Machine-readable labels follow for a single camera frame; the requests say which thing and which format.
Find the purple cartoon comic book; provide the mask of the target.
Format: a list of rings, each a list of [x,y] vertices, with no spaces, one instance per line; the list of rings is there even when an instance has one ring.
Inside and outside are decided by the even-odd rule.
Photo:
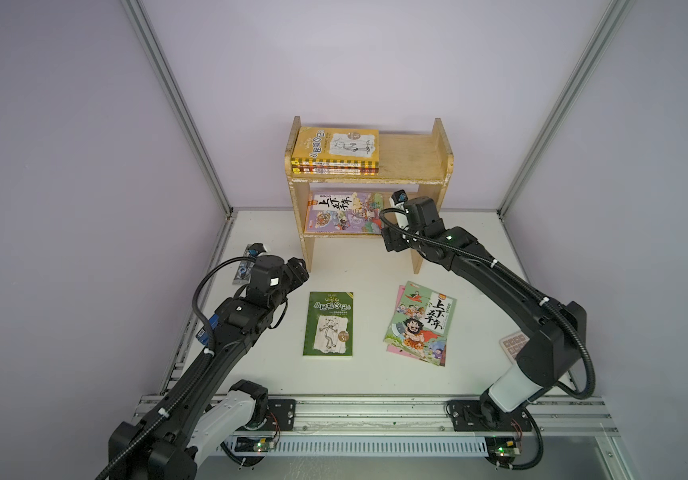
[[[307,203],[307,234],[379,235],[384,195],[375,191],[316,191]]]

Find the red wimpy kid book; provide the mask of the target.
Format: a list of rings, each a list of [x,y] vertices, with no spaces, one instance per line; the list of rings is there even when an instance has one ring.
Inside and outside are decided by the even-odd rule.
[[[291,172],[294,175],[366,175],[374,176],[380,172],[379,168],[353,168],[353,167],[321,167],[321,166],[293,166]]]

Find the yellow green-edged wimpy kid book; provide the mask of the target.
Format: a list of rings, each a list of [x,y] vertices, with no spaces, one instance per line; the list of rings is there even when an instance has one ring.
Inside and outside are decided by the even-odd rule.
[[[294,166],[378,168],[380,132],[372,129],[301,127],[291,154]]]

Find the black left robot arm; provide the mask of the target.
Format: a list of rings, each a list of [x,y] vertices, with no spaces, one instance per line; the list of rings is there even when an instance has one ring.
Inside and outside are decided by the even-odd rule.
[[[198,468],[237,430],[265,424],[267,388],[247,380],[213,397],[268,329],[275,311],[309,278],[301,258],[263,253],[252,259],[246,289],[226,298],[216,321],[202,316],[206,344],[176,385],[135,424],[121,423],[108,442],[101,479],[193,479]]]

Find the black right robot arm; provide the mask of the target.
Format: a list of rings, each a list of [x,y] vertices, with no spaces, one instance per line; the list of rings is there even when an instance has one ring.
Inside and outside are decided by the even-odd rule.
[[[515,365],[494,382],[472,408],[477,422],[502,431],[528,413],[527,406],[553,388],[577,400],[590,398],[597,374],[587,346],[587,312],[541,292],[494,257],[462,227],[448,228],[435,201],[391,195],[380,213],[389,251],[412,249],[474,285],[500,307],[527,336]]]

